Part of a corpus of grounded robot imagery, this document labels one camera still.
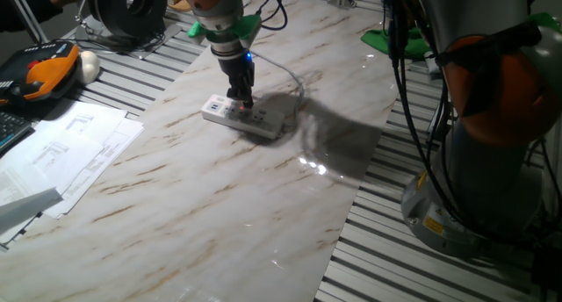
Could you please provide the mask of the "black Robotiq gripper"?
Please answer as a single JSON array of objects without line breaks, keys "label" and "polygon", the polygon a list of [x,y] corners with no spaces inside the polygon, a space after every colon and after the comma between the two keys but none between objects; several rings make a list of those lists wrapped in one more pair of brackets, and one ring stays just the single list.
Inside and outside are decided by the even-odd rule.
[{"label": "black Robotiq gripper", "polygon": [[255,82],[255,63],[251,53],[244,51],[231,59],[219,59],[219,64],[230,84],[227,97],[242,101],[245,109],[252,109],[254,101],[251,90]]}]

